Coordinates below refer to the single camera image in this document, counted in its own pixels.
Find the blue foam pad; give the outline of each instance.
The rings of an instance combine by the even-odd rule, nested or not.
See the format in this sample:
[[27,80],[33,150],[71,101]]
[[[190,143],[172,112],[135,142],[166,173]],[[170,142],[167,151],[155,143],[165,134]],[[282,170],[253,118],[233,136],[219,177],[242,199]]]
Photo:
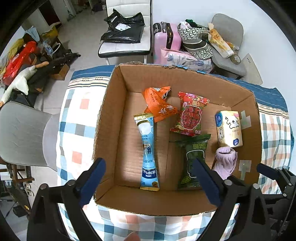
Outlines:
[[83,207],[88,204],[94,195],[97,186],[99,185],[102,177],[104,176],[106,171],[106,162],[104,159],[100,158],[98,163],[89,178],[85,182],[84,186],[80,190],[80,201],[79,205]]
[[210,203],[218,207],[221,203],[219,188],[211,178],[208,171],[206,171],[205,167],[201,164],[201,161],[198,159],[193,161],[193,174],[198,178],[200,185],[202,186],[202,189],[207,195]]
[[257,165],[257,172],[261,173],[262,175],[270,178],[271,180],[276,180],[279,177],[279,173],[272,167],[259,163]]

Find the orange snack packet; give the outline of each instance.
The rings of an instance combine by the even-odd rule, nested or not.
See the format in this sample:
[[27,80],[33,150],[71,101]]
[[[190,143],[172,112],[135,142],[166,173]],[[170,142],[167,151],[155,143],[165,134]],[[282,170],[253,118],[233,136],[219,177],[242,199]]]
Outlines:
[[166,103],[162,99],[163,94],[156,89],[147,88],[142,92],[142,95],[148,105],[149,111],[154,115],[154,122],[162,121],[163,119],[178,113],[178,109]]
[[[166,87],[162,87],[162,88],[153,88],[155,89],[159,95],[161,96],[161,98],[166,101],[166,98],[168,96],[168,93],[170,91],[170,86],[166,86]],[[144,110],[144,113],[151,113],[151,111],[149,110],[149,108],[147,107],[145,110]]]

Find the cardboard flap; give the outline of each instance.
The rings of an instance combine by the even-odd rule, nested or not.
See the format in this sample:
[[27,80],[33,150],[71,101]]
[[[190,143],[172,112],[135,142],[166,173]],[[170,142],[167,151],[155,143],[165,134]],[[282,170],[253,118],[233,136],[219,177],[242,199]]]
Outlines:
[[194,70],[159,65],[120,65],[129,92],[141,93],[149,87],[171,86],[170,96],[180,91],[210,99],[210,103],[232,107],[252,92],[230,81]]
[[93,158],[101,157],[106,161],[106,173],[101,182],[109,179],[110,176],[114,176],[117,143],[125,98],[125,85],[120,69],[117,67],[113,71],[98,114],[94,141]]
[[241,112],[245,111],[246,116],[250,116],[251,120],[251,127],[242,130],[243,146],[235,148],[235,151],[238,153],[238,158],[236,168],[232,174],[237,178],[240,178],[241,171],[238,170],[239,161],[250,160],[252,161],[251,171],[246,172],[244,182],[247,184],[257,183],[256,180],[259,178],[259,173],[257,172],[256,167],[261,162],[262,137],[259,110],[255,96],[252,95],[248,97],[244,101],[233,106],[231,109],[238,111],[240,118]]
[[105,207],[153,216],[187,216],[210,210],[202,190],[196,191],[146,191],[115,185],[99,200]]
[[123,111],[115,168],[115,184],[140,187],[143,163],[143,144],[133,118],[146,108],[140,93],[127,93]]

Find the tiled floor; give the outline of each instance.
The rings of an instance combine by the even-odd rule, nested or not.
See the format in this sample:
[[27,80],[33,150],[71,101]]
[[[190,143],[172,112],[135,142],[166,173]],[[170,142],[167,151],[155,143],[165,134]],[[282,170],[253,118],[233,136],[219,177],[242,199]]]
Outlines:
[[8,216],[6,217],[7,223],[14,231],[14,233],[17,235],[17,237],[20,239],[20,241],[26,241],[28,219],[26,216],[17,217],[13,213],[13,210],[11,210],[11,208],[15,206],[17,206],[17,204],[15,204],[14,202],[0,202],[0,212],[2,212],[4,217],[9,212]]
[[[107,17],[106,11],[90,14],[90,9],[83,10],[82,13],[71,21],[64,24],[59,29],[59,39],[66,48],[72,52],[81,54],[70,66],[70,70],[64,81],[50,80],[44,94],[37,97],[35,108],[50,114],[57,114],[61,111],[64,94],[74,71],[88,69],[99,65],[106,65],[105,59],[98,57],[98,49],[102,34],[108,29],[108,24],[104,22]],[[130,61],[144,61],[143,56],[114,57],[109,59],[110,64],[126,63]],[[31,185],[32,191],[36,194],[38,187],[42,183],[49,186],[57,185],[57,173],[49,167],[31,167],[32,176],[35,178]]]

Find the blue milk stick packet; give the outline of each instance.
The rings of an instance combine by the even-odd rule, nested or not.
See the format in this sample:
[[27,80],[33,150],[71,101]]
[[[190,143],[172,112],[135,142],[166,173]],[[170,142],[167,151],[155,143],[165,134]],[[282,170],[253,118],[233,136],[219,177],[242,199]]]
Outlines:
[[143,167],[140,189],[158,191],[159,183],[154,159],[154,118],[152,113],[134,115],[142,135]]

